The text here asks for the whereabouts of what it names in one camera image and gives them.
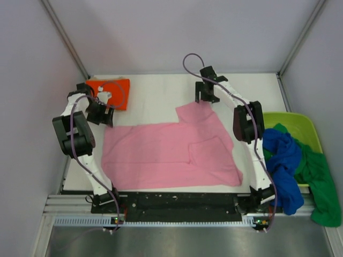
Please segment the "pink t shirt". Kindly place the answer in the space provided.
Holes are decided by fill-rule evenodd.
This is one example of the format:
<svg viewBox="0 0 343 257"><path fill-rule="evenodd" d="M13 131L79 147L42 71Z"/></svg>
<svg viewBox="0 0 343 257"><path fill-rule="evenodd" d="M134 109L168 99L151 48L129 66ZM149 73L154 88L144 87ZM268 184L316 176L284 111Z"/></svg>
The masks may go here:
<svg viewBox="0 0 343 257"><path fill-rule="evenodd" d="M233 141L208 102L176 108L178 122L105 130L101 166L119 190L240 186Z"/></svg>

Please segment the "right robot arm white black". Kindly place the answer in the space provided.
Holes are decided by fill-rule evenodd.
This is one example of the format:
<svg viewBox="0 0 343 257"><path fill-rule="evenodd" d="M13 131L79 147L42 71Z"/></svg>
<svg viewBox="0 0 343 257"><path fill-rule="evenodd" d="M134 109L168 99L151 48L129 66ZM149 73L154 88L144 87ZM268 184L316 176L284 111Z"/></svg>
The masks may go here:
<svg viewBox="0 0 343 257"><path fill-rule="evenodd" d="M263 157L262 105L239 94L212 66L202 68L199 77L202 81L196 82L195 101L222 102L233 111L233 134L244 147L251 172L250 206L257 212L264 211L275 199L275 190Z"/></svg>

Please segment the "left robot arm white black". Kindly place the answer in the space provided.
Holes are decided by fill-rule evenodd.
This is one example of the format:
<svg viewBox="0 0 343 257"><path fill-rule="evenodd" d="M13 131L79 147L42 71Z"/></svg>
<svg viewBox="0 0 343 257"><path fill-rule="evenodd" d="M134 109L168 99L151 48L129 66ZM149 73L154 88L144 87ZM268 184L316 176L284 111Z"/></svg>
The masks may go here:
<svg viewBox="0 0 343 257"><path fill-rule="evenodd" d="M103 99L95 95L94 89L86 83L80 83L76 90L67 96L68 104L52 124L62 152L85 170L93 187L91 203L95 207L104 206L109 212L121 208L121 198L117 189L96 163L93 151L96 147L95 137L90 124L113 127L115 108L107 104L110 92L102 92Z"/></svg>

